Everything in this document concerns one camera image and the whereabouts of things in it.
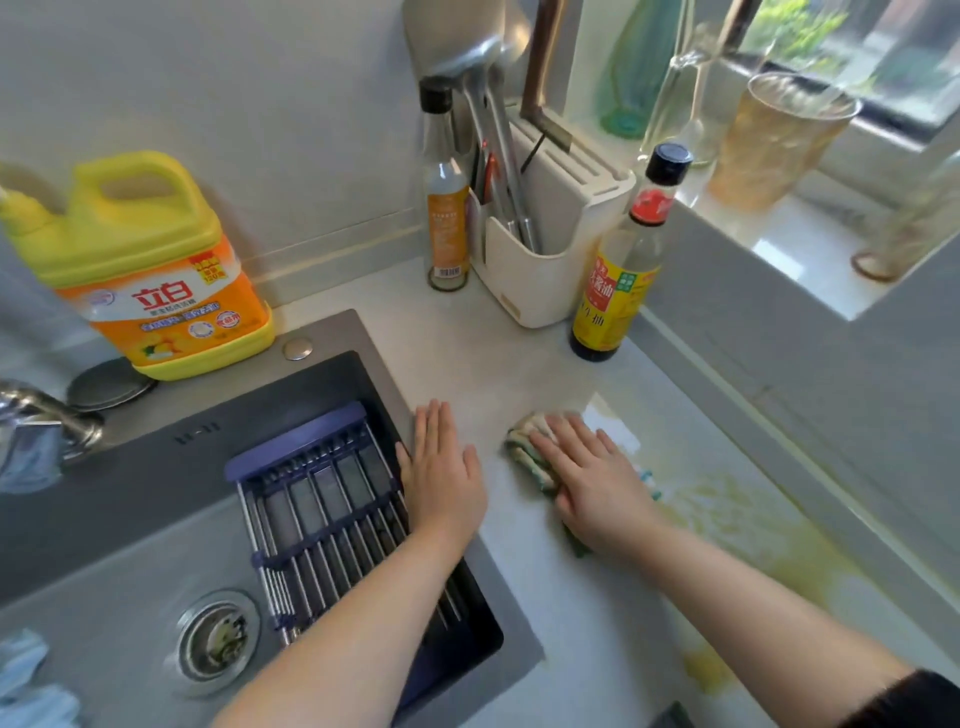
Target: stainless steel sink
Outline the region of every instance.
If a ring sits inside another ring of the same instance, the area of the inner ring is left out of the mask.
[[[313,353],[289,361],[283,345],[298,338]],[[37,682],[75,692],[84,725],[205,726],[283,647],[281,627],[293,625],[295,637],[316,616],[301,604],[293,621],[277,620],[224,467],[352,402],[362,404],[383,454],[388,480],[374,486],[377,497],[396,472],[392,442],[410,441],[410,413],[353,311],[109,412],[103,444],[56,487],[0,496],[0,637],[31,627],[50,643]],[[392,516],[384,526],[399,540],[399,501]],[[542,659],[479,539],[444,597],[452,604],[439,607],[431,630],[447,647],[419,656],[423,669],[408,684],[398,724],[457,725]],[[454,621],[465,643],[444,642]],[[448,665],[436,654],[459,659]]]

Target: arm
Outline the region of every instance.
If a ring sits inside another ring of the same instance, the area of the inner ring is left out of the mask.
[[[637,565],[786,728],[839,725],[912,671],[773,579],[672,526],[603,430],[548,422],[531,442],[564,482],[557,508],[588,546]]]
[[[417,410],[413,460],[396,447],[410,537],[281,652],[214,728],[383,728],[444,583],[487,509],[476,450],[461,450],[449,405]]]

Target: black bottle cap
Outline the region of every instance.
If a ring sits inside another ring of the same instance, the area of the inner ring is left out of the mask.
[[[654,148],[647,162],[647,179],[661,187],[676,187],[684,181],[693,155],[683,144],[665,141]]]
[[[420,108],[425,113],[447,113],[453,109],[453,91],[449,88],[420,86]]]

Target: white wall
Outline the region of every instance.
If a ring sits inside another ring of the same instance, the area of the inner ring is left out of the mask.
[[[846,322],[687,208],[666,232],[650,310],[960,590],[960,236]]]
[[[6,3],[0,179],[62,203],[76,162],[159,149],[193,173],[259,274],[389,238],[416,224],[420,147],[399,6]],[[387,215],[376,231],[349,234]],[[6,241],[0,312],[0,358],[89,335]]]

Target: barcode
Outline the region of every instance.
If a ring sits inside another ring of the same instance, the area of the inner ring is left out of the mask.
[[[433,275],[439,279],[455,279],[461,276],[464,273],[464,268],[461,265],[455,266],[453,268],[434,268]]]

